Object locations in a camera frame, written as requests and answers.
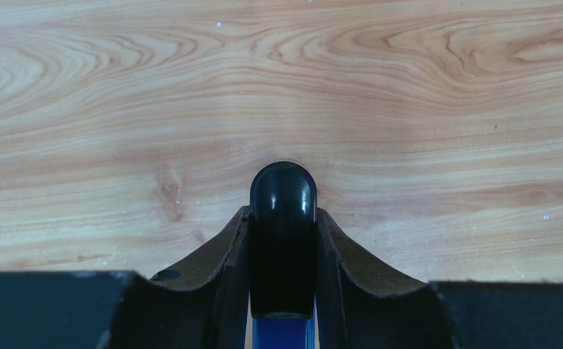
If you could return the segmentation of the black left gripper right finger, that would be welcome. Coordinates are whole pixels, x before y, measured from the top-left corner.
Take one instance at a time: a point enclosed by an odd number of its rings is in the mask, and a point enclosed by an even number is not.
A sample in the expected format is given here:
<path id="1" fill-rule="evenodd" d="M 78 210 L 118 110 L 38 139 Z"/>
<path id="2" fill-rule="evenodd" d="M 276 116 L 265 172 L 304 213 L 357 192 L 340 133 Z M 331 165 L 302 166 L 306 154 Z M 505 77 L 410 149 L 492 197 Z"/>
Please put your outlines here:
<path id="1" fill-rule="evenodd" d="M 422 282 L 317 216 L 322 348 L 563 348 L 563 284 Z"/>

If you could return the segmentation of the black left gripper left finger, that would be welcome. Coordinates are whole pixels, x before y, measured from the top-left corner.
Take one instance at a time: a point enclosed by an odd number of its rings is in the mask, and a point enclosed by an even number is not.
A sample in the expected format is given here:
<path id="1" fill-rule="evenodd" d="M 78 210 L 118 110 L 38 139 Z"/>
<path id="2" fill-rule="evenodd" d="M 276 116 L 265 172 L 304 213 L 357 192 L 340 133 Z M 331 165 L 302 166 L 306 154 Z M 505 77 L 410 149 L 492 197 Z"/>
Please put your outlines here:
<path id="1" fill-rule="evenodd" d="M 242 207 L 150 279 L 131 270 L 0 272 L 0 348 L 242 348 L 247 224 Z"/>

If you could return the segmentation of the blue and black stapler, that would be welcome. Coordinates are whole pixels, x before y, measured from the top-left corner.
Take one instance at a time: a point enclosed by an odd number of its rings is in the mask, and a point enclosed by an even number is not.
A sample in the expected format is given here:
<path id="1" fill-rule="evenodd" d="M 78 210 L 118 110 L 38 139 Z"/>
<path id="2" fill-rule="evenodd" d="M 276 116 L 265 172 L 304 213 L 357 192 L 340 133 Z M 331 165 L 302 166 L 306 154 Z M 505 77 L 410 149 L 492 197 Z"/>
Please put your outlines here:
<path id="1" fill-rule="evenodd" d="M 267 165 L 250 189 L 248 277 L 253 348 L 315 346 L 317 188 L 298 164 Z"/>

